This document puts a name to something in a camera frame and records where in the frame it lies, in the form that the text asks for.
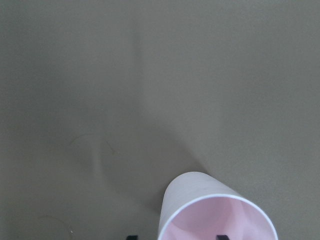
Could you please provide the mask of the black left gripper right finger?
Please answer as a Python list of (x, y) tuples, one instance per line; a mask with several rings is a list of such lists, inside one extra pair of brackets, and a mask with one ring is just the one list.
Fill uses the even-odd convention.
[(217, 235), (216, 240), (228, 240), (228, 236), (227, 235)]

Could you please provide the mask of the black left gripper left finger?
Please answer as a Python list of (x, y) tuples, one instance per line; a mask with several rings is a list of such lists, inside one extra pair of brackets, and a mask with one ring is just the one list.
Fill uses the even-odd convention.
[(126, 237), (126, 240), (138, 240), (138, 236), (137, 235), (128, 235)]

